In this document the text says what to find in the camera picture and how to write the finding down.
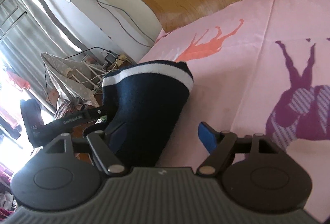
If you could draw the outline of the navy white striped sock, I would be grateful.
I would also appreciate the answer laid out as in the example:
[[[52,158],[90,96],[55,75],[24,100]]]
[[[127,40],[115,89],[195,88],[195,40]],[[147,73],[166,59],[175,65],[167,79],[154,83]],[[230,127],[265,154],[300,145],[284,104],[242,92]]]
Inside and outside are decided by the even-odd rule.
[[[126,166],[154,167],[193,87],[185,62],[148,61],[102,82],[109,149]]]

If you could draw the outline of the polka dot ironing board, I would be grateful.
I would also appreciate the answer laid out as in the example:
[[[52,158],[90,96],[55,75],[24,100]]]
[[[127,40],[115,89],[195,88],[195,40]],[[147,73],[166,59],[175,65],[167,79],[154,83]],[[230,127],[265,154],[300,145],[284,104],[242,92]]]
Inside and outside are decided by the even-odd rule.
[[[99,106],[94,93],[101,88],[99,82],[104,75],[102,66],[60,58],[48,53],[42,53],[41,58],[60,98],[74,105]]]

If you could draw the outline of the pink printed bed sheet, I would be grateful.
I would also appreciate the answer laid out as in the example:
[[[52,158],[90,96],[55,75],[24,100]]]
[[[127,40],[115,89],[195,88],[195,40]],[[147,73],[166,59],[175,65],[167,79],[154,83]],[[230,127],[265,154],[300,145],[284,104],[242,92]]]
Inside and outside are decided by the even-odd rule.
[[[189,100],[158,165],[196,169],[208,153],[201,122],[243,137],[265,134],[310,175],[305,209],[329,217],[329,0],[245,0],[170,33],[143,61],[177,60],[190,48],[219,50],[187,62]]]

